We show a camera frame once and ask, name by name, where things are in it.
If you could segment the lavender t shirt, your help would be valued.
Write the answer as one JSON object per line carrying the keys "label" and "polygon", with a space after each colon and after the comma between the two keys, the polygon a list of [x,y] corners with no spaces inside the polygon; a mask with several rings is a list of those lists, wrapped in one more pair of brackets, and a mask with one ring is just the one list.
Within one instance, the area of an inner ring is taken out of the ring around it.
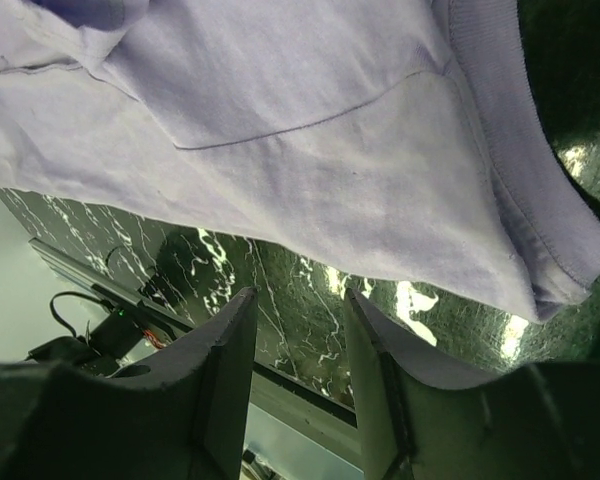
{"label": "lavender t shirt", "polygon": [[0,1],[0,187],[535,322],[600,276],[513,1]]}

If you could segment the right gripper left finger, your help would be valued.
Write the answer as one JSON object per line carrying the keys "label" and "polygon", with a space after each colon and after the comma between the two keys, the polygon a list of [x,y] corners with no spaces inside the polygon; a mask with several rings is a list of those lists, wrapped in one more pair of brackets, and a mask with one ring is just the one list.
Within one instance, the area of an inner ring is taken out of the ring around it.
{"label": "right gripper left finger", "polygon": [[257,292],[111,377],[0,364],[0,479],[236,479]]}

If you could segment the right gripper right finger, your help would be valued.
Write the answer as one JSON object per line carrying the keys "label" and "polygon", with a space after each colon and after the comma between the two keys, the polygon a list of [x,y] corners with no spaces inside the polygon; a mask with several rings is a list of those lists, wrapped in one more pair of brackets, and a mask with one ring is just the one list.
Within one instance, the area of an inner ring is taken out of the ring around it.
{"label": "right gripper right finger", "polygon": [[487,372],[352,289],[345,334],[366,478],[600,479],[600,361]]}

